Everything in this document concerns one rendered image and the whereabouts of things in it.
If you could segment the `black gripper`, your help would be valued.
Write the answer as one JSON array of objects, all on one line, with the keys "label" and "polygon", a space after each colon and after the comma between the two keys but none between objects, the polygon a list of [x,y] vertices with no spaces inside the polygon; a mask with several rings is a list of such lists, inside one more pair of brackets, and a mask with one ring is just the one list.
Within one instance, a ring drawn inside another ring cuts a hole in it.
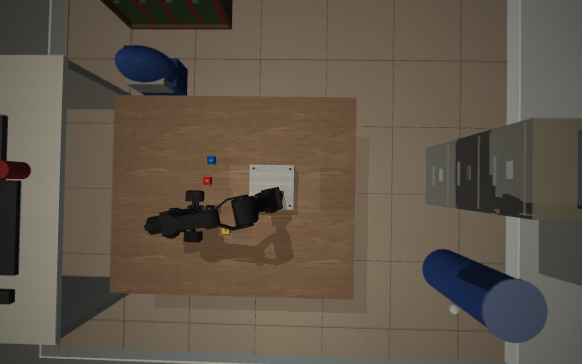
[{"label": "black gripper", "polygon": [[[187,206],[187,211],[191,213],[202,212],[204,210],[203,205],[199,205],[199,202],[204,201],[204,191],[197,190],[187,190],[185,195],[185,201],[192,201],[192,205]],[[184,231],[184,241],[198,243],[202,241],[203,233],[195,232],[195,229],[188,229],[189,231]]]}]

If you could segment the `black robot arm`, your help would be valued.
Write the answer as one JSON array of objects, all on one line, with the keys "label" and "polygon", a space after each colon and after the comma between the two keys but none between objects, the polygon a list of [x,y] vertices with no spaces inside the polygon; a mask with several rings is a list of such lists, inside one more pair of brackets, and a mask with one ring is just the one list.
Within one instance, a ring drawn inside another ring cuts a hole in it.
[{"label": "black robot arm", "polygon": [[[187,229],[197,228],[224,228],[231,231],[254,226],[258,221],[258,213],[274,213],[283,208],[283,191],[279,187],[261,190],[254,196],[242,195],[225,199],[215,208],[202,210],[202,212],[191,213],[188,209],[169,208],[168,211],[160,212],[159,216],[149,217],[144,225],[145,231],[150,235],[161,233],[167,239],[179,236]],[[233,200],[235,199],[235,200]],[[235,227],[220,223],[218,208],[226,201],[231,200]]]}]

